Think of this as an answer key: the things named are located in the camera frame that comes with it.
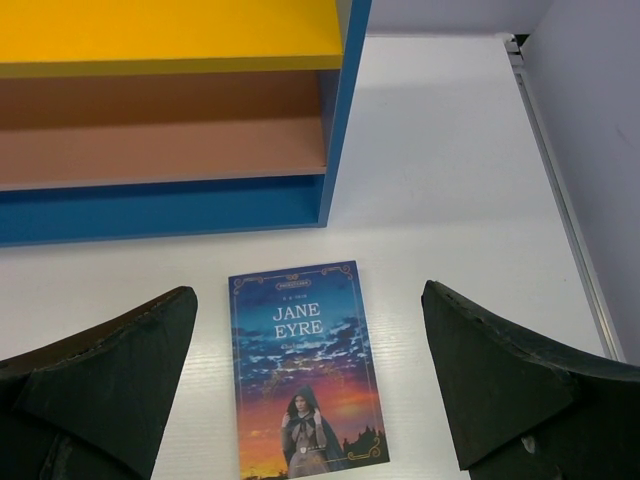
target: yellow shelf top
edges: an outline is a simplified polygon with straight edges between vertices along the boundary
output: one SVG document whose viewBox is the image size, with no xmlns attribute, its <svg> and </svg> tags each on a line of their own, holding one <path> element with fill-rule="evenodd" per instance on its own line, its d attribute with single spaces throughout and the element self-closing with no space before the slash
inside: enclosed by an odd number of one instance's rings
<svg viewBox="0 0 640 480">
<path fill-rule="evenodd" d="M 341 65 L 335 0 L 0 0 L 0 77 Z"/>
</svg>

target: blue shelf side panel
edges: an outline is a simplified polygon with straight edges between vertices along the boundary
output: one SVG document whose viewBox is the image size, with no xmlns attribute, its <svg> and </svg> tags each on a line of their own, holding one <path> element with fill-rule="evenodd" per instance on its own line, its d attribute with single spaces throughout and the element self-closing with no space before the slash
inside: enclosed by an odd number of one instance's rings
<svg viewBox="0 0 640 480">
<path fill-rule="evenodd" d="M 327 173 L 324 181 L 319 185 L 321 189 L 319 226 L 326 226 L 329 219 L 331 200 L 333 199 L 333 191 L 338 176 L 338 167 L 355 92 L 360 58 L 362 57 L 367 24 L 369 23 L 371 1 L 336 0 L 344 42 L 342 70 L 329 70 L 318 73 L 322 122 L 327 151 Z"/>
<path fill-rule="evenodd" d="M 317 226 L 322 177 L 0 192 L 0 246 Z"/>
</svg>

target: gray wall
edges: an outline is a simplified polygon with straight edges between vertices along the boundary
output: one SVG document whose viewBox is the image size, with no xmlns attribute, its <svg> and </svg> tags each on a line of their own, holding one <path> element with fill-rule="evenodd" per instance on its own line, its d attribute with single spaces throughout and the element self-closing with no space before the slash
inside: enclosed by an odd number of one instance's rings
<svg viewBox="0 0 640 480">
<path fill-rule="evenodd" d="M 524 46 L 627 361 L 640 365 L 640 1 L 556 0 Z"/>
<path fill-rule="evenodd" d="M 369 31 L 531 33 L 552 3 L 552 0 L 373 0 Z"/>
</svg>

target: woman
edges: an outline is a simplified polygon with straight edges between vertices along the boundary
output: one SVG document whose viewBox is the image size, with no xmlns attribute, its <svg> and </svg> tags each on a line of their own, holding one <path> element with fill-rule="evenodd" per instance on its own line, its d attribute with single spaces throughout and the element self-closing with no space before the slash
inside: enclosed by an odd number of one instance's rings
<svg viewBox="0 0 640 480">
<path fill-rule="evenodd" d="M 347 468 L 340 443 L 329 422 L 322 417 L 308 385 L 298 389 L 289 402 L 280 436 L 289 478 Z"/>
</svg>

